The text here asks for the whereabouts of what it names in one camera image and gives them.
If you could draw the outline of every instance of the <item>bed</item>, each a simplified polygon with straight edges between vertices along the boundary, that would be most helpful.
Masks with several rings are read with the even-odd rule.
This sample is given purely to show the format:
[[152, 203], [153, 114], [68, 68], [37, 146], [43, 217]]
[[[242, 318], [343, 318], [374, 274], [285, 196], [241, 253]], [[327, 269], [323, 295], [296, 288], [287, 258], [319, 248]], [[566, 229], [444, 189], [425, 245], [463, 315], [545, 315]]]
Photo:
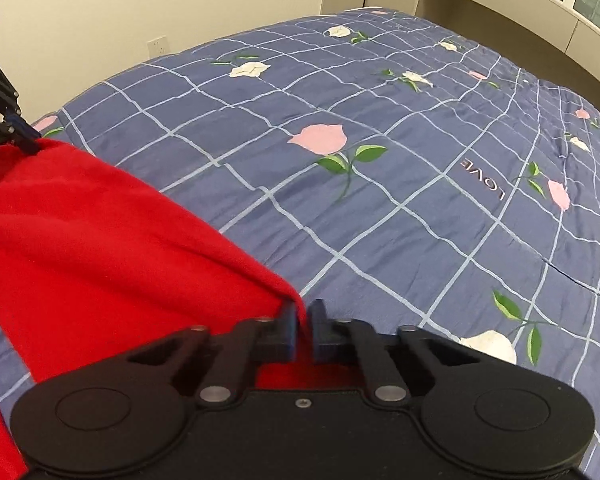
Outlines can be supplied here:
[[[600, 479], [600, 114], [367, 7], [142, 63], [37, 125], [383, 333], [414, 324], [572, 384]], [[32, 383], [0, 332], [0, 408]]]

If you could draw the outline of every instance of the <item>bolt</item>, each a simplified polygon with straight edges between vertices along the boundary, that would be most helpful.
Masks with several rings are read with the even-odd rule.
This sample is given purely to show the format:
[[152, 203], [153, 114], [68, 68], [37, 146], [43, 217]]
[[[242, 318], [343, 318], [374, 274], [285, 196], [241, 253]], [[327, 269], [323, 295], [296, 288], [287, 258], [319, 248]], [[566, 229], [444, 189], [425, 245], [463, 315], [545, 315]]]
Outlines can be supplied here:
[[378, 399], [384, 400], [384, 402], [398, 402], [407, 396], [407, 390], [400, 386], [388, 384], [387, 386], [380, 386], [375, 394]]
[[298, 408], [308, 408], [311, 405], [312, 405], [312, 402], [309, 399], [296, 399], [296, 406]]
[[205, 402], [225, 402], [231, 397], [231, 390], [224, 386], [207, 386], [200, 391], [200, 399]]

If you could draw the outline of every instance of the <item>electrical outlet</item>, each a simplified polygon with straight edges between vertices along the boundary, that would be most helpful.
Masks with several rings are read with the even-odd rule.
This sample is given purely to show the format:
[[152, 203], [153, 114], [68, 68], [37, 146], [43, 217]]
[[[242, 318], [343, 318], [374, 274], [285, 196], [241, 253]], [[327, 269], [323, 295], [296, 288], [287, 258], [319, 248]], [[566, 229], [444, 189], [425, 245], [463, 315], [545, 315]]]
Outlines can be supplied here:
[[149, 48], [149, 59], [169, 53], [169, 41], [166, 36], [148, 41], [146, 46]]

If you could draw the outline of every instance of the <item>white wall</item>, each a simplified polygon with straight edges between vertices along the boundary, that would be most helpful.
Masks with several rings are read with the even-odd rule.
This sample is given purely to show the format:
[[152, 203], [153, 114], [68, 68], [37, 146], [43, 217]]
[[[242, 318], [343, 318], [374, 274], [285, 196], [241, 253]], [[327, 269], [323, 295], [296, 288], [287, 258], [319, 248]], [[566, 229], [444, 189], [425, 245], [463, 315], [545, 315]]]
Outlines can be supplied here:
[[148, 58], [261, 25], [318, 14], [321, 0], [0, 0], [0, 66], [29, 121]]

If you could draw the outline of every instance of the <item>red cloth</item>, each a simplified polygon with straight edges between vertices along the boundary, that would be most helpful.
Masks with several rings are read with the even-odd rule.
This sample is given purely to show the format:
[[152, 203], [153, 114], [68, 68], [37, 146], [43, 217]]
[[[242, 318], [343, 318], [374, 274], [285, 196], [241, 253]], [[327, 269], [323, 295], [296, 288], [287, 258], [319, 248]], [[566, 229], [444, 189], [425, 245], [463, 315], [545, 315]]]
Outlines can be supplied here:
[[[68, 144], [40, 145], [0, 147], [0, 326], [36, 381], [192, 324], [274, 316], [286, 298], [304, 317], [288, 283], [177, 204]], [[304, 363], [260, 383], [325, 382]], [[0, 480], [24, 471], [0, 418]]]

